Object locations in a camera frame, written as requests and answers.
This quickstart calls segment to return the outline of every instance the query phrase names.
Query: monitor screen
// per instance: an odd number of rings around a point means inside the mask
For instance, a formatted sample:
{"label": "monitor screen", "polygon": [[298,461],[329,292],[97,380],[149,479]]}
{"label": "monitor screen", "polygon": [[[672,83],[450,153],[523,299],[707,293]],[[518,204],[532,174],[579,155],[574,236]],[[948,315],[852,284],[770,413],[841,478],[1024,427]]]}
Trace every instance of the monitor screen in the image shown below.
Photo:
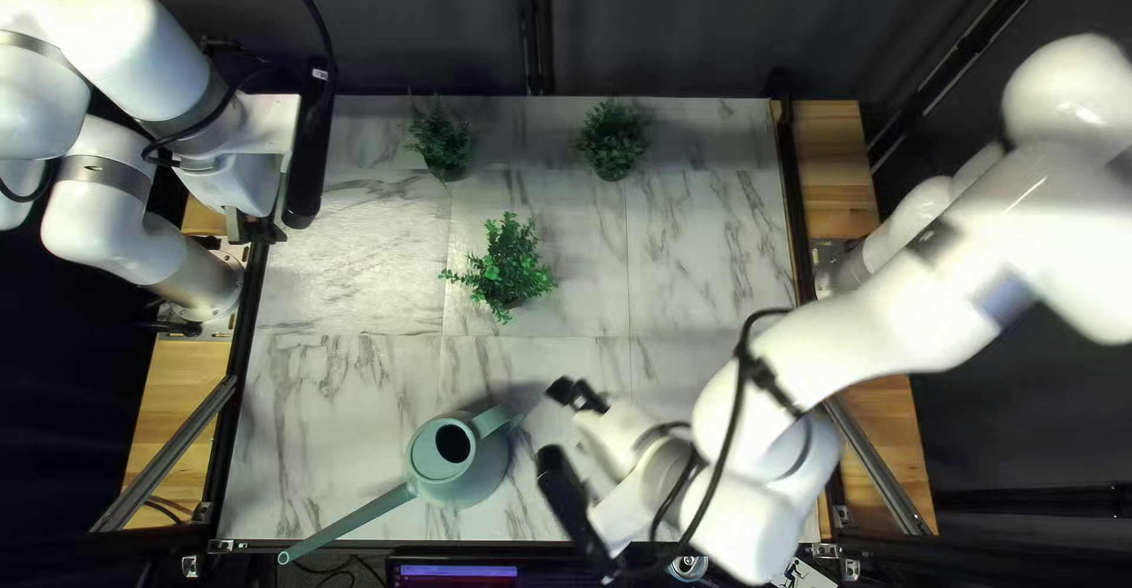
{"label": "monitor screen", "polygon": [[484,588],[565,588],[600,583],[585,569],[572,563],[393,563],[389,577],[398,588],[484,587]]}

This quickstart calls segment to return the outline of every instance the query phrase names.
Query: artificial plant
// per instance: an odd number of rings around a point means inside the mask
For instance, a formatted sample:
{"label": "artificial plant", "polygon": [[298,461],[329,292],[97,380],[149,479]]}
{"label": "artificial plant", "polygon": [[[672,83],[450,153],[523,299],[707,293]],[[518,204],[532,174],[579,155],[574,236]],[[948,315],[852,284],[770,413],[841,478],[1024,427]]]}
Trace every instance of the artificial plant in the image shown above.
{"label": "artificial plant", "polygon": [[649,148],[649,118],[620,102],[601,102],[585,113],[585,127],[574,147],[606,181],[628,176]]}
{"label": "artificial plant", "polygon": [[472,131],[468,122],[454,122],[445,117],[439,95],[432,97],[432,110],[428,114],[415,114],[409,127],[413,140],[405,147],[420,153],[437,179],[457,179],[468,170],[472,154]]}
{"label": "artificial plant", "polygon": [[505,212],[501,223],[489,219],[483,228],[488,232],[488,253],[484,256],[469,254],[468,273],[456,274],[445,270],[439,278],[471,288],[472,300],[487,302],[496,319],[507,324],[511,321],[509,307],[547,293],[557,286],[550,278],[550,270],[539,265],[539,253],[534,249],[539,242],[534,236],[534,219],[523,225],[515,221],[514,212]]}

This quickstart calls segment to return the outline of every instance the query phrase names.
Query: sticker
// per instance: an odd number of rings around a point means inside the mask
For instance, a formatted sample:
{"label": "sticker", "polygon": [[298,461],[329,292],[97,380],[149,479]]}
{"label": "sticker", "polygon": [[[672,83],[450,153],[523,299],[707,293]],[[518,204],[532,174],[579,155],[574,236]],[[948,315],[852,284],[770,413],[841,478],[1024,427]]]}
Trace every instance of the sticker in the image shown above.
{"label": "sticker", "polygon": [[784,571],[771,578],[771,586],[779,588],[838,588],[838,585],[829,577],[798,557],[795,557]]}

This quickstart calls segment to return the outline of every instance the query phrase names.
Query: wooden tabletop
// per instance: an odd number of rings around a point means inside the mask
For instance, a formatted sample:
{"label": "wooden tabletop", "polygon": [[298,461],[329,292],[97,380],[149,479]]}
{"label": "wooden tabletop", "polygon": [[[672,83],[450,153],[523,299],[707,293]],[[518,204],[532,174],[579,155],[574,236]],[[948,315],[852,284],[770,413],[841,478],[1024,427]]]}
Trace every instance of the wooden tabletop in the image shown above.
{"label": "wooden tabletop", "polygon": [[[795,142],[809,236],[857,239],[873,231],[877,224],[876,203],[857,103],[796,102]],[[181,229],[188,235],[222,236],[224,218],[190,198]],[[230,348],[226,342],[156,342],[123,486],[140,472],[224,376]],[[849,387],[843,398],[881,457],[935,530],[935,511],[924,470],[924,451],[908,378],[877,378]],[[212,426],[201,433],[157,487],[156,496],[177,502],[188,510],[196,505],[208,470],[212,433]],[[842,454],[841,471],[846,498],[857,525],[863,529],[895,532],[887,509],[849,449]],[[143,508],[127,528],[168,523],[166,515]],[[824,513],[821,528],[822,536],[827,538],[829,519]]]}
{"label": "wooden tabletop", "polygon": [[[777,104],[773,110],[778,118]],[[851,240],[868,235],[877,225],[876,199],[857,102],[795,102],[794,114],[811,238]],[[854,385],[842,392],[842,398],[935,531],[935,509],[908,377],[887,376]],[[899,532],[864,466],[848,445],[842,450],[841,475],[846,502],[857,527]],[[822,502],[821,531],[823,538],[829,538],[829,515],[824,508]]]}

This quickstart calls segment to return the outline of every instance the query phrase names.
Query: white marble table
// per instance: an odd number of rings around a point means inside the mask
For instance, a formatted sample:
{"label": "white marble table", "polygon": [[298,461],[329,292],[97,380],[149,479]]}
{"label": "white marble table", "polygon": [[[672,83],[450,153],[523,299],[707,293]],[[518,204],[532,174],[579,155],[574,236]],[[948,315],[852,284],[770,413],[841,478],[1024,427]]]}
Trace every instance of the white marble table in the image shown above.
{"label": "white marble table", "polygon": [[[428,99],[337,99],[323,210],[268,257],[221,537],[315,532],[398,482],[422,421],[490,401],[526,412],[491,497],[415,502],[349,537],[565,539],[534,452],[561,444],[604,482],[543,389],[585,378],[687,419],[743,319],[792,304],[766,101],[636,100],[653,145],[616,184],[569,147],[599,99],[446,101],[475,139],[469,177],[447,186],[404,150],[409,104]],[[482,254],[483,221],[505,210],[535,218],[559,287],[500,326],[437,274]]]}

